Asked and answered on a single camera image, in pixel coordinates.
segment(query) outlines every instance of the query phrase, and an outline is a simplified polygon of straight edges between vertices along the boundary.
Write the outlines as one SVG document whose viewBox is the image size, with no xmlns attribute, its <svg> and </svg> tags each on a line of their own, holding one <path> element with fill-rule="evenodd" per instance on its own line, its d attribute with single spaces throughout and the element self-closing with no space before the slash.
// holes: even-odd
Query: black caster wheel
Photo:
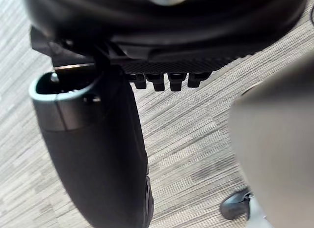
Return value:
<svg viewBox="0 0 314 228">
<path fill-rule="evenodd" d="M 220 213 L 227 220 L 235 220 L 246 214 L 250 218 L 250 196 L 251 191 L 245 188 L 236 191 L 220 204 Z"/>
</svg>

